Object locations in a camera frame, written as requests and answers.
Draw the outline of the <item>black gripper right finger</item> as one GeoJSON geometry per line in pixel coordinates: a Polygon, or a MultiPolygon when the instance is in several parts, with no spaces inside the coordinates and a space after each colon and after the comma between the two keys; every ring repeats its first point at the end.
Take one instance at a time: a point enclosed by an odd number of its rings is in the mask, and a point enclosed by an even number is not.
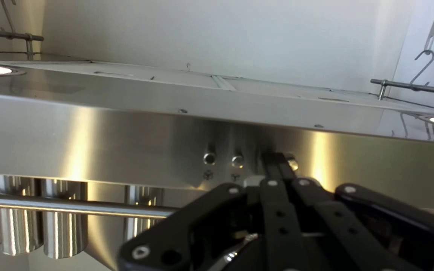
{"type": "Polygon", "coordinates": [[[434,271],[434,213],[356,183],[333,192],[295,178],[308,224],[335,240],[350,271],[434,271]]]}

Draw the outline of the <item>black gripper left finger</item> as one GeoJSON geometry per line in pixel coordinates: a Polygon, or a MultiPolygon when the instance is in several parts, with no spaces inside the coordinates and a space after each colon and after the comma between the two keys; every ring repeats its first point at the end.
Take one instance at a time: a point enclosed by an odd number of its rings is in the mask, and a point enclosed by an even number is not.
{"type": "Polygon", "coordinates": [[[127,240],[119,271],[329,271],[311,210],[329,192],[280,153],[262,156],[255,184],[223,183],[127,240]]]}

